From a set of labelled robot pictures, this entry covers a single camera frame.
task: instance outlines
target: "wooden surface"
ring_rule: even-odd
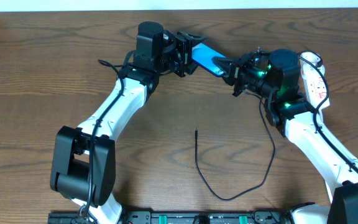
[[[77,207],[49,187],[57,131],[88,118],[116,77],[96,61],[122,63],[137,26],[209,37],[229,57],[313,49],[324,58],[331,106],[324,121],[358,157],[358,9],[0,13],[0,222],[45,223],[51,210]],[[323,179],[305,155],[270,128],[277,153],[263,187],[220,202],[262,180],[272,153],[258,100],[202,69],[167,75],[116,144],[119,202],[154,210],[251,210],[314,201],[329,205]]]

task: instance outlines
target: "white power strip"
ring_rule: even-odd
[[[301,54],[301,57],[308,60],[313,65],[316,65],[320,61],[320,58],[311,52],[305,52]],[[300,63],[303,84],[305,85],[306,99],[312,106],[317,107],[317,105],[319,105],[319,103],[321,103],[322,100],[326,97],[327,89],[325,87],[323,79],[320,77],[319,73],[314,68],[312,68],[312,66],[302,60],[300,60]],[[318,70],[323,75],[325,74],[326,69],[324,65],[319,67]],[[329,99],[325,101],[320,107],[319,113],[321,115],[321,119],[323,119],[323,114],[321,110],[327,108],[328,106]]]

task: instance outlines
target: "robotic arm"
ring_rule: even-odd
[[[174,35],[154,22],[141,23],[138,31],[136,50],[128,53],[117,73],[116,86],[106,101],[77,128],[64,126],[58,132],[50,178],[52,190],[81,206],[87,204],[90,193],[89,212],[92,219],[98,223],[119,222],[122,207],[111,193],[116,173],[115,141],[131,116],[154,92],[163,72],[175,72],[184,77],[185,73],[192,74],[200,65],[234,86],[234,96],[248,90],[266,98],[264,108],[269,123],[306,154],[326,181],[330,200],[333,205],[339,204],[334,209],[331,206],[331,211],[348,212],[349,208],[340,203],[347,198],[339,191],[336,193],[336,189],[347,187],[349,191],[348,188],[352,188],[351,196],[358,197],[358,174],[349,168],[343,156],[353,162],[351,167],[354,164],[358,167],[358,159],[329,132],[319,115],[317,123],[320,130],[342,155],[316,133],[313,124],[316,103],[310,103],[311,95],[307,100],[298,94],[301,69],[296,53],[286,49],[273,52],[258,50],[230,59],[201,44],[205,40],[201,36],[185,32]],[[128,63],[132,54],[134,60]],[[75,159],[75,154],[87,154],[89,150],[93,151],[89,163]],[[358,206],[358,200],[352,203]],[[292,211],[290,216],[295,223],[302,220],[308,223],[327,222],[330,219],[328,211],[315,206],[303,207]]]

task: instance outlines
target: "wood grain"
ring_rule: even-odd
[[[63,125],[75,127],[111,92],[115,76],[96,59],[122,63],[135,48],[137,25],[157,21],[172,31],[209,37],[227,56],[256,47],[313,49],[324,58],[331,106],[328,128],[358,157],[358,9],[0,13],[0,223],[45,223],[52,210],[76,210],[49,187],[53,145]],[[323,179],[305,155],[269,128],[258,100],[199,69],[160,79],[116,144],[119,202],[154,210],[251,210],[314,201],[329,205]]]

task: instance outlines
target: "white wall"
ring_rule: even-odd
[[[358,0],[0,0],[0,12],[358,7]]]

